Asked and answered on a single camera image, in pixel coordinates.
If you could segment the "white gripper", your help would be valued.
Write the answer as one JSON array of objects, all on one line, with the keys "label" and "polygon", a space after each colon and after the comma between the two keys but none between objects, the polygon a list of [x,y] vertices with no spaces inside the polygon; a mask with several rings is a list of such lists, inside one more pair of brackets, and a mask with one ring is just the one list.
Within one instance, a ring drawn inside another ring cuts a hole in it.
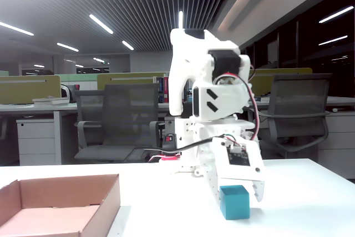
[{"label": "white gripper", "polygon": [[[216,202],[220,202],[217,174],[256,174],[257,138],[251,131],[254,123],[238,118],[198,122],[175,119],[177,147],[181,152],[181,163],[195,174],[204,174]],[[254,196],[263,200],[265,182],[252,180]]]}]

